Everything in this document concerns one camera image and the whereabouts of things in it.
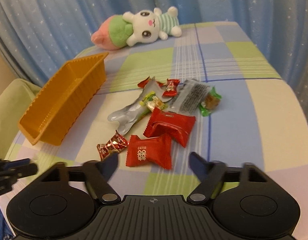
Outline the red foil candy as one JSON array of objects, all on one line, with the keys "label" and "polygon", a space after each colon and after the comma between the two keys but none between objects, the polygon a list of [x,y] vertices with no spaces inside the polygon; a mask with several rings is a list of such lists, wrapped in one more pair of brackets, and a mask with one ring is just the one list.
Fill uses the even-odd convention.
[{"label": "red foil candy", "polygon": [[120,153],[129,145],[128,140],[117,130],[115,134],[105,144],[97,144],[96,148],[100,155],[101,161],[104,161],[114,153]]}]

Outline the large red snack packet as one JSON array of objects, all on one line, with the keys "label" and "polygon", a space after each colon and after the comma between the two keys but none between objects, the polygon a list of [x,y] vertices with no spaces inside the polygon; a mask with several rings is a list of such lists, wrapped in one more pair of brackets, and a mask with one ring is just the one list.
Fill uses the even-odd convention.
[{"label": "large red snack packet", "polygon": [[195,116],[165,112],[155,108],[149,118],[143,135],[147,138],[151,138],[168,134],[174,141],[185,148],[195,122]]}]

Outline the red packet white pattern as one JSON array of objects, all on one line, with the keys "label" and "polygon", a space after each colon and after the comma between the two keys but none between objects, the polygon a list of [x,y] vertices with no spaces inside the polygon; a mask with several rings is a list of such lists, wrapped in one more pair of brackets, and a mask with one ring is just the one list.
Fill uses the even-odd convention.
[{"label": "red packet white pattern", "polygon": [[126,166],[136,167],[154,163],[166,170],[171,170],[171,143],[172,139],[168,134],[148,139],[140,139],[137,135],[132,135],[127,148]]}]

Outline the green brown snack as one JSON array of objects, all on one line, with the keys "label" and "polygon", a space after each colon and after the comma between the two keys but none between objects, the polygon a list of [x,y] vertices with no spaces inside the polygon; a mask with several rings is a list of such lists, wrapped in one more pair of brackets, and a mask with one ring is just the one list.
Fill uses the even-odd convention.
[{"label": "green brown snack", "polygon": [[221,99],[222,96],[217,93],[215,87],[212,87],[205,99],[198,105],[201,115],[204,117],[209,116],[219,105]]}]

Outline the clear dark snack packet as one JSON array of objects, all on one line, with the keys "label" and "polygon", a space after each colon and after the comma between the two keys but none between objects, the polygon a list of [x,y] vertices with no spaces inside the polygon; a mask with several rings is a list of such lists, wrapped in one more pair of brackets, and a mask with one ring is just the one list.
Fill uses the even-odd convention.
[{"label": "clear dark snack packet", "polygon": [[194,79],[185,80],[178,94],[170,101],[169,112],[191,116],[207,96],[210,86]]}]

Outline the yellow green small candy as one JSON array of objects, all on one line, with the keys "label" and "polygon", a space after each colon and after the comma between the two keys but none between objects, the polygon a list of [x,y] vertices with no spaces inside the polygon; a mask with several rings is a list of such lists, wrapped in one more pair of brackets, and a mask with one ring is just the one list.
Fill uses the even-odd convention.
[{"label": "yellow green small candy", "polygon": [[164,110],[167,108],[167,105],[156,96],[154,91],[146,94],[143,99],[139,103],[141,106],[146,106],[151,112],[155,110],[155,108]]}]

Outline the small red candy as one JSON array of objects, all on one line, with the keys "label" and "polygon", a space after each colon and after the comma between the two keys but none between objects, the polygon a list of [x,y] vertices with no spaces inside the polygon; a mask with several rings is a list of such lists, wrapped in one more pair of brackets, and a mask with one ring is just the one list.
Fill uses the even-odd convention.
[{"label": "small red candy", "polygon": [[167,79],[165,86],[165,91],[163,92],[163,97],[174,97],[178,94],[177,87],[180,83],[179,79]]}]

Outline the silver grey snack pouch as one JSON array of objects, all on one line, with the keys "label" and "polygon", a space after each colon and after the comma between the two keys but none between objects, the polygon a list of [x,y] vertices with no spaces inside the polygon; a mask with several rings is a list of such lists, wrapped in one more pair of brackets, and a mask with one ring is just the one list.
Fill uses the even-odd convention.
[{"label": "silver grey snack pouch", "polygon": [[119,126],[117,128],[118,133],[120,133],[121,135],[125,135],[135,123],[137,123],[147,113],[150,112],[149,108],[145,104],[140,104],[145,98],[145,96],[150,92],[155,92],[158,99],[160,99],[163,103],[166,103],[171,100],[171,98],[163,96],[165,90],[159,87],[155,78],[153,78],[145,85],[141,94],[133,103],[111,113],[107,117],[108,121],[117,121],[119,123]]}]

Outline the orange plastic tray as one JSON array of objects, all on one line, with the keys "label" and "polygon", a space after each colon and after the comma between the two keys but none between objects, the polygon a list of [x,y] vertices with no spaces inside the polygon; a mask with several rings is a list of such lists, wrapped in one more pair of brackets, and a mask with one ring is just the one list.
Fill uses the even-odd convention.
[{"label": "orange plastic tray", "polygon": [[99,53],[66,61],[47,81],[18,123],[31,145],[62,143],[106,81],[104,59],[107,56],[108,53]]}]

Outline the light green cushion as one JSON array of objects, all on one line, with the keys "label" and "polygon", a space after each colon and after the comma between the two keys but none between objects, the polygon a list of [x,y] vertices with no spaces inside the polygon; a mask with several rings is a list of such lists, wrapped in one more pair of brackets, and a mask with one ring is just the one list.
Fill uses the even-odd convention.
[{"label": "light green cushion", "polygon": [[41,88],[24,79],[13,80],[0,95],[0,159],[19,131],[18,121]]}]

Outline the checkered tablecloth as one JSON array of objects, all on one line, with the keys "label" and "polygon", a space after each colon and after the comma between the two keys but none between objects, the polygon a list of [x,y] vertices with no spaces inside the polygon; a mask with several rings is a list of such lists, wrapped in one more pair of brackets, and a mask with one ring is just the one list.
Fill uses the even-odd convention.
[{"label": "checkered tablecloth", "polygon": [[[283,187],[300,206],[296,239],[308,239],[308,125],[292,88],[268,63],[235,22],[182,26],[182,36],[111,51],[105,59],[106,81],[58,146],[31,144],[18,132],[8,146],[10,160],[31,158],[40,172],[64,161],[78,165],[97,160],[97,145],[120,133],[128,141],[171,138],[153,161],[133,146],[132,161],[119,153],[110,179],[127,194],[189,195],[199,181],[189,154],[239,167],[253,163]],[[221,96],[209,115],[195,106],[197,89],[175,108],[167,97],[143,103],[138,84],[178,79],[206,83]]]}]

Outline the white bunny plush toy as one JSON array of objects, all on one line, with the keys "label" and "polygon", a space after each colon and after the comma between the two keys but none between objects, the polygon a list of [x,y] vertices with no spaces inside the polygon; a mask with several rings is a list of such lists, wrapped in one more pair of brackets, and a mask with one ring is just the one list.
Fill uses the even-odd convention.
[{"label": "white bunny plush toy", "polygon": [[153,43],[157,39],[180,37],[182,29],[178,20],[178,9],[169,7],[163,13],[161,9],[142,10],[136,14],[130,11],[122,15],[113,15],[106,19],[92,34],[94,45],[105,50],[118,50],[137,43]]}]

